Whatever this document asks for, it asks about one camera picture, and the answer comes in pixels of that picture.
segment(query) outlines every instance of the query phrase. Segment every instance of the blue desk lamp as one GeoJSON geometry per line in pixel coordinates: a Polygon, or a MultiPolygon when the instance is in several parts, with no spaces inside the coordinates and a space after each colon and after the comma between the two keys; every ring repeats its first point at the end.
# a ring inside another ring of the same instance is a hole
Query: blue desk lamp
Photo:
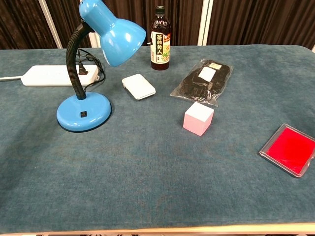
{"type": "Polygon", "coordinates": [[[85,92],[77,74],[75,58],[81,40],[90,32],[100,36],[102,51],[110,66],[128,60],[142,45],[146,32],[137,24],[118,19],[101,0],[83,0],[79,6],[83,22],[70,38],[66,66],[76,95],[57,109],[57,120],[71,132],[84,132],[104,124],[111,115],[109,100],[96,92],[85,92]]]}

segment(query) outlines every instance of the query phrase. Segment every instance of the black cloth in plastic bag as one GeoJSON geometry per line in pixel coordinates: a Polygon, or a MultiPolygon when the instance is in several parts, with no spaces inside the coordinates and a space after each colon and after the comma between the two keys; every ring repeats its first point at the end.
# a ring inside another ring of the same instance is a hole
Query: black cloth in plastic bag
{"type": "Polygon", "coordinates": [[[170,94],[174,97],[218,106],[217,98],[223,93],[227,80],[233,70],[232,66],[213,60],[202,59],[170,94]],[[216,70],[210,82],[199,77],[204,67],[216,70]]]}

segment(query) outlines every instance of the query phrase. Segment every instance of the electrical cable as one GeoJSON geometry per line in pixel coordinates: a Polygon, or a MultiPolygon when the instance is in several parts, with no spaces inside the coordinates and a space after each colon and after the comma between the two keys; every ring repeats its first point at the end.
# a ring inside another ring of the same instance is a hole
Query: electrical cable
{"type": "Polygon", "coordinates": [[[22,77],[20,76],[10,76],[10,77],[0,77],[0,80],[6,81],[6,80],[19,80],[22,77]]]}
{"type": "Polygon", "coordinates": [[[86,85],[86,86],[84,87],[84,89],[83,89],[84,92],[86,92],[86,90],[87,90],[88,87],[93,86],[93,85],[96,85],[96,84],[98,84],[98,83],[102,83],[102,82],[105,81],[105,79],[106,79],[105,69],[103,69],[102,63],[100,62],[100,60],[99,60],[97,57],[95,57],[95,56],[92,55],[91,53],[89,53],[89,52],[87,52],[87,51],[85,51],[85,50],[83,50],[83,49],[81,49],[81,48],[78,49],[78,54],[77,54],[77,56],[79,57],[79,60],[77,60],[76,62],[93,61],[93,62],[95,63],[95,65],[97,65],[98,70],[100,71],[100,73],[103,74],[103,78],[102,78],[102,79],[100,79],[100,80],[98,80],[98,81],[94,81],[94,82],[92,82],[92,83],[86,85]],[[82,52],[84,52],[84,53],[86,53],[86,54],[85,54],[85,55],[82,55],[82,54],[80,54],[79,51],[82,51],[82,52]]]}

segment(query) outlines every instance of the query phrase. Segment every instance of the red ink pad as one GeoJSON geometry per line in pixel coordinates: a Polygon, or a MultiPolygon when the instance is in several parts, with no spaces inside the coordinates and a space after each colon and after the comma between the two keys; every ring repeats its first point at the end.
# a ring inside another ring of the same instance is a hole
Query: red ink pad
{"type": "Polygon", "coordinates": [[[302,177],[315,157],[315,139],[283,124],[259,154],[295,177],[302,177]]]}

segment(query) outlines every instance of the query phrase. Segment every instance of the white power strip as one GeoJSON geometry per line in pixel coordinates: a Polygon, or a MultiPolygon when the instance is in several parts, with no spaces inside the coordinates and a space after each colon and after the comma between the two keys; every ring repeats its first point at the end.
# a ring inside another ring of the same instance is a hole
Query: white power strip
{"type": "MultiPolygon", "coordinates": [[[[97,65],[84,65],[88,71],[87,75],[79,75],[81,85],[86,86],[98,80],[97,65]]],[[[65,65],[35,65],[32,66],[25,75],[21,76],[21,81],[29,87],[50,87],[50,86],[71,86],[67,67],[65,65]]]]}

